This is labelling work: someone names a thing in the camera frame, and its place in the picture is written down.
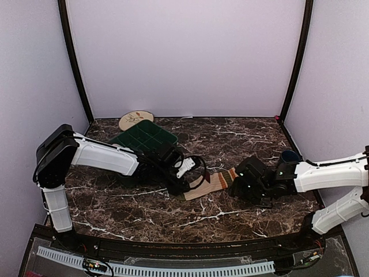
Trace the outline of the beige striped sock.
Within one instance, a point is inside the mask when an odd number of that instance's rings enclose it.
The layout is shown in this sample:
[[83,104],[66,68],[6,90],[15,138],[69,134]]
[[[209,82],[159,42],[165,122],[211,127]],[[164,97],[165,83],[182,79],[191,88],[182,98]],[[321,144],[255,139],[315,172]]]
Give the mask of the beige striped sock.
[[225,190],[231,187],[234,179],[237,176],[238,175],[235,172],[234,167],[227,171],[213,173],[211,175],[208,174],[204,182],[198,188],[175,196],[175,198],[179,201],[190,201],[205,196],[212,192]]

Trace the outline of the green divided organizer tray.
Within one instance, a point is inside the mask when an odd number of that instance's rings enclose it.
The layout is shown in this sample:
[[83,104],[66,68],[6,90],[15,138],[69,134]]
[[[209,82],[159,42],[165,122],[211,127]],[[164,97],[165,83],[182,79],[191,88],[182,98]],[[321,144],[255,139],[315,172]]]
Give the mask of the green divided organizer tray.
[[154,151],[163,143],[176,145],[177,142],[178,138],[174,134],[148,119],[133,125],[109,141],[110,144],[140,151]]

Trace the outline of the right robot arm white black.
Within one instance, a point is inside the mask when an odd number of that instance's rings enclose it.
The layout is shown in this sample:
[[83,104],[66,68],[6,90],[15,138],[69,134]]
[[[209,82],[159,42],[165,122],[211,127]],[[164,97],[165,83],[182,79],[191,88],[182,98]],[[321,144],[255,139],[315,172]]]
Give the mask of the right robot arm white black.
[[353,189],[333,204],[304,217],[294,238],[299,250],[356,215],[368,211],[368,151],[325,162],[284,162],[266,166],[256,156],[243,160],[235,169],[230,195],[261,205],[264,198],[278,199],[311,190],[351,186]]

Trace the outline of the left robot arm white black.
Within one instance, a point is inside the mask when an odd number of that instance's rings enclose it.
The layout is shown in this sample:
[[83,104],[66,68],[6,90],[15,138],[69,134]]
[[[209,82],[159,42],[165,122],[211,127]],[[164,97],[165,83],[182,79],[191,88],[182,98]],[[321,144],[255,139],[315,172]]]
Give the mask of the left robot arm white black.
[[184,175],[195,167],[176,146],[162,143],[157,150],[141,151],[92,140],[76,133],[71,125],[58,127],[36,150],[33,182],[42,190],[58,241],[69,252],[81,247],[81,238],[72,232],[73,222],[65,192],[71,166],[108,170],[139,180],[161,179],[173,195],[190,190]]

